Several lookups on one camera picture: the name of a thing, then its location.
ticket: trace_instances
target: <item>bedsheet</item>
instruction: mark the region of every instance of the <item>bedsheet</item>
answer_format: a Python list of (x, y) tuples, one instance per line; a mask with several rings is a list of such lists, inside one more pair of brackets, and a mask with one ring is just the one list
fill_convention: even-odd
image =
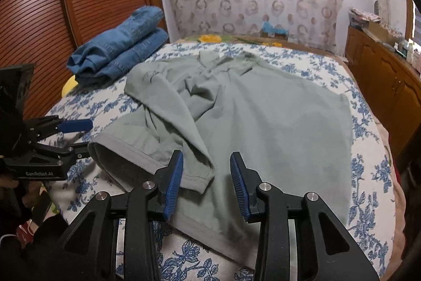
[[(392, 190), (391, 161), (380, 139), (372, 113), (353, 79), (337, 61), (321, 55), (245, 44), (182, 43), (166, 45), (147, 61), (169, 59), (200, 50), (237, 55), (243, 51), (261, 56), (270, 64), (294, 73), (349, 99), (354, 138), (350, 173), (351, 207), (347, 228), (380, 276), (388, 266), (395, 231), (395, 199)], [(60, 100), (48, 113), (67, 119), (90, 118), (93, 129), (86, 134), (57, 134), (46, 144), (65, 146), (89, 141), (105, 126), (138, 104), (124, 94), (126, 78), (104, 89), (77, 88)], [(122, 190), (91, 158), (81, 159), (70, 169), (66, 181), (46, 185), (60, 213), (71, 222), (94, 196), (105, 190), (111, 195)], [(119, 225), (117, 273), (123, 273), (123, 235), (125, 221)], [(157, 224), (155, 241), (162, 280), (252, 280), (253, 272), (236, 265), (209, 248), (189, 239), (168, 224)]]

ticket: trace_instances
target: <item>denim fabric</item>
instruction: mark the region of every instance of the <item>denim fabric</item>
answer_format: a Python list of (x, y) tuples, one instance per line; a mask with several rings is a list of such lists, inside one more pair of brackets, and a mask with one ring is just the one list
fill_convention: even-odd
[(168, 39), (168, 34), (161, 28), (136, 43), (133, 47), (117, 56), (114, 60), (94, 73), (90, 70), (76, 75), (76, 81), (81, 85), (107, 85), (121, 78), (140, 62), (145, 61), (157, 51)]
[(96, 74), (151, 33), (163, 16), (163, 11), (158, 7), (145, 6), (135, 10), (116, 28), (107, 30), (78, 47), (69, 57), (67, 68), (75, 75)]

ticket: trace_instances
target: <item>blue floral pattern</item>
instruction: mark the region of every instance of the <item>blue floral pattern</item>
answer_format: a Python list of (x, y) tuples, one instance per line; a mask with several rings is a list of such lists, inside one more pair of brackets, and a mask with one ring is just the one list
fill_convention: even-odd
[[(350, 171), (351, 207), (348, 230), (379, 275), (387, 268), (392, 252), (395, 206), (391, 182), (391, 163), (385, 156), (371, 111), (353, 79), (338, 62), (329, 57), (290, 49), (260, 45), (182, 43), (166, 45), (147, 61), (198, 54), (212, 49), (235, 56), (243, 51), (254, 53), (285, 72), (299, 75), (349, 99), (354, 138)], [(49, 115), (67, 119), (90, 118), (93, 129), (84, 134), (57, 134), (47, 144), (65, 146), (89, 141), (118, 117), (135, 111), (138, 104), (124, 93), (126, 78), (103, 89), (76, 89), (60, 100)], [(66, 181), (51, 182), (47, 189), (64, 218), (71, 222), (95, 195), (106, 190), (111, 195), (122, 190), (92, 160), (82, 159), (70, 169)], [(117, 273), (123, 273), (125, 221), (119, 225)], [(199, 242), (195, 242), (168, 224), (155, 223), (157, 259), (162, 280), (251, 281), (253, 272), (229, 261)]]

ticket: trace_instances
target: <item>stack of folded jeans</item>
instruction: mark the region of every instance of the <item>stack of folded jeans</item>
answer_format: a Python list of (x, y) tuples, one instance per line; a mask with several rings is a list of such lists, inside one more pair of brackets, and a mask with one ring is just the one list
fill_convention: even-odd
[(109, 85), (138, 63), (145, 61), (168, 40), (158, 23), (164, 17), (158, 7), (137, 9), (122, 24), (78, 47), (67, 68), (84, 85)]

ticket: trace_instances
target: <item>yellow flower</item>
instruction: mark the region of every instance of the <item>yellow flower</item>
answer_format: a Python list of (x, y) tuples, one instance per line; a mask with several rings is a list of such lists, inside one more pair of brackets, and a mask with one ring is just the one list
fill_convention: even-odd
[(222, 37), (218, 36), (218, 35), (202, 35), (201, 37), (199, 37), (199, 41), (202, 43), (221, 43), (222, 42)]

